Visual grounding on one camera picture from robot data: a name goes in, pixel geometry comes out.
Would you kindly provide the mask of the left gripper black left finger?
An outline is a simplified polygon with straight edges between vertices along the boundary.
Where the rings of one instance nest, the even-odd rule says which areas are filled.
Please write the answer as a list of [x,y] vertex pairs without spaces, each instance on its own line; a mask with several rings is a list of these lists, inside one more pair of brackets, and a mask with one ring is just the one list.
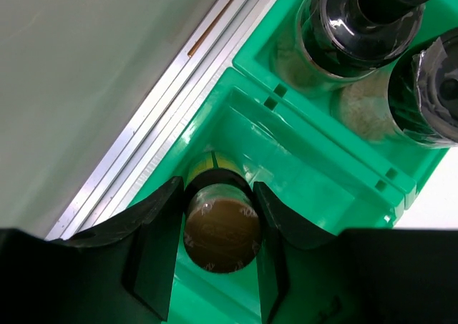
[[3,323],[162,323],[168,318],[184,195],[172,177],[69,239],[1,230]]

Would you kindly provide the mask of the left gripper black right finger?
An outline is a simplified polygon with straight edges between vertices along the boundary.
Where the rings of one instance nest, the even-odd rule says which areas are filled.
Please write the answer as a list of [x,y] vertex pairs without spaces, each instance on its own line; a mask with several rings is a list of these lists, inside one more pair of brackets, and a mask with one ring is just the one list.
[[359,228],[333,235],[253,186],[263,323],[455,323],[457,232]]

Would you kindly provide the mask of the small yellow bottle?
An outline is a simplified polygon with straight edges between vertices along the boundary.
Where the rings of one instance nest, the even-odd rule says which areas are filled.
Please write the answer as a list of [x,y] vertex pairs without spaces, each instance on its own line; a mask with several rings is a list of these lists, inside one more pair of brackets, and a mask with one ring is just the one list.
[[190,259],[211,273],[249,265],[261,244],[253,191],[226,154],[210,150],[190,164],[185,182],[183,244]]

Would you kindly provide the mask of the tall black cap spice jar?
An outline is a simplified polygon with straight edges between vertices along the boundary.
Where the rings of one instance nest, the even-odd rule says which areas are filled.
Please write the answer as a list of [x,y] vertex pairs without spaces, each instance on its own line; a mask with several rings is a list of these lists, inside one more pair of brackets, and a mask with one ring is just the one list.
[[333,97],[331,113],[370,142],[457,145],[457,29],[408,49],[392,70],[344,87]]

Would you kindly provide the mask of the aluminium rail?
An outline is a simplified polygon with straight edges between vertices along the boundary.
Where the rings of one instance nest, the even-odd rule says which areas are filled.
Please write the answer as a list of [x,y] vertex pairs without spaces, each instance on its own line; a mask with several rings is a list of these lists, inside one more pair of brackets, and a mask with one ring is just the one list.
[[123,211],[276,0],[217,0],[47,234],[67,239]]

